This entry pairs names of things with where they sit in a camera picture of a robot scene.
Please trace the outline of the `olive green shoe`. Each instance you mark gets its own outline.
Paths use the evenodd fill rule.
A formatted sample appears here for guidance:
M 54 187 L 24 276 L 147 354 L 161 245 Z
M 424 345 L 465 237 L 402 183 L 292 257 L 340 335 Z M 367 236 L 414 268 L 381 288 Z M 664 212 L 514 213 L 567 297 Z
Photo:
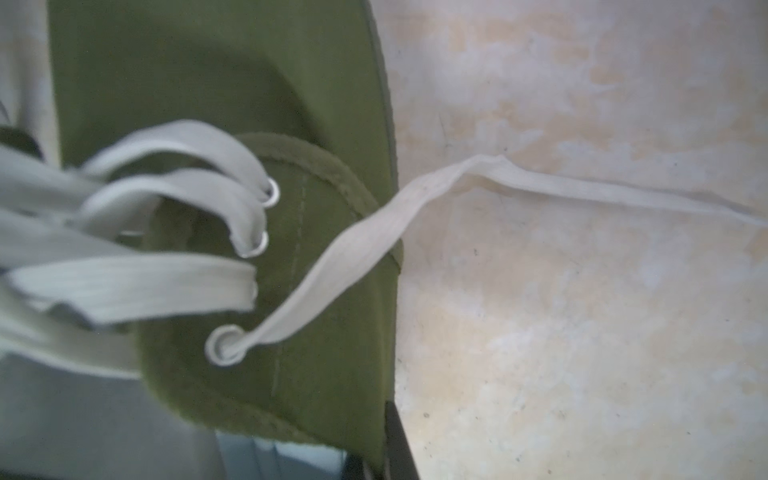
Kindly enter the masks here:
M 224 432 L 386 479 L 399 245 L 466 176 L 750 209 L 478 155 L 398 187 L 365 1 L 1 5 L 1 475 L 200 476 Z

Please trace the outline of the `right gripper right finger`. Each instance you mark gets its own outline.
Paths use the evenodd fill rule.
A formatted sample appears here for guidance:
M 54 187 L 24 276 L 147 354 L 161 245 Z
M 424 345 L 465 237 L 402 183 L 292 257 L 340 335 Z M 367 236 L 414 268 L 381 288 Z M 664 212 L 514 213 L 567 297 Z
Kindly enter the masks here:
M 419 480 L 407 436 L 396 404 L 385 404 L 386 464 L 384 476 L 389 480 Z

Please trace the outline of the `grey blue insole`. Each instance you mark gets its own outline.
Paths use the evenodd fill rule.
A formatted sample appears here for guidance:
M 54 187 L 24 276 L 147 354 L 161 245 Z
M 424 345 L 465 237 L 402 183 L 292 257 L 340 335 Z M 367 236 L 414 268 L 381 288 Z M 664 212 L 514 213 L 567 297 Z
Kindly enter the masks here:
M 216 433 L 227 479 L 340 479 L 346 453 L 323 445 Z

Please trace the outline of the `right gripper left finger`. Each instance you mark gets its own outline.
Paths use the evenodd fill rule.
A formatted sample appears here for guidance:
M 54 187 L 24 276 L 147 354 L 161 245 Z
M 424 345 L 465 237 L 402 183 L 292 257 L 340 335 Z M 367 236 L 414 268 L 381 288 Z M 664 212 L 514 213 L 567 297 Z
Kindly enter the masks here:
M 342 480 L 367 480 L 368 466 L 359 457 L 348 455 L 345 459 L 342 473 Z

